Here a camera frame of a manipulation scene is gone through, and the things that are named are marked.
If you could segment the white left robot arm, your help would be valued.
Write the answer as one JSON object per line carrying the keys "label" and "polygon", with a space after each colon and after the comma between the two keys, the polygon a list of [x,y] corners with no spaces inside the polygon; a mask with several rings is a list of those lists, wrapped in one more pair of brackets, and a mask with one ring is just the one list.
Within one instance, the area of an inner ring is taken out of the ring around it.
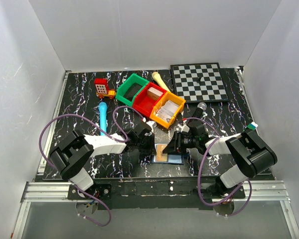
{"label": "white left robot arm", "polygon": [[135,149],[144,155],[156,154],[154,132],[147,123],[140,123],[127,130],[126,134],[128,141],[122,142],[123,136],[117,133],[110,136],[86,135],[74,130],[50,151],[50,162],[62,179],[69,180],[86,191],[94,185],[92,177],[84,169],[89,158],[103,154],[121,154]]}

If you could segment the navy blue card holder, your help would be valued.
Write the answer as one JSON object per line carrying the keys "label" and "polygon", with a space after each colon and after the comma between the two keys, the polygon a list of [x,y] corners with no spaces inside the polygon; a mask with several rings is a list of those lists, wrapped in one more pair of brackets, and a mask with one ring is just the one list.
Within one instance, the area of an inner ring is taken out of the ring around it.
{"label": "navy blue card holder", "polygon": [[156,155],[151,156],[151,162],[154,164],[173,164],[173,165],[183,165],[184,155],[182,154],[168,154],[168,161],[166,163],[160,163],[155,161]]}

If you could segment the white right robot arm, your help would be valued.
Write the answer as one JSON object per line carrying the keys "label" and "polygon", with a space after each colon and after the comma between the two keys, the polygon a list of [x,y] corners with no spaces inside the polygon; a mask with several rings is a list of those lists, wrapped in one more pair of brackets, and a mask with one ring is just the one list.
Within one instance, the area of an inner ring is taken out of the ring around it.
{"label": "white right robot arm", "polygon": [[212,138],[199,118],[187,118],[181,131],[176,131],[169,144],[162,151],[164,154],[185,154],[188,149],[195,148],[205,156],[231,155],[235,165],[215,179],[215,183],[199,193],[212,196],[223,196],[239,186],[247,179],[275,165],[278,158],[274,151],[260,138],[256,132],[257,124],[250,123],[242,132],[227,137]]}

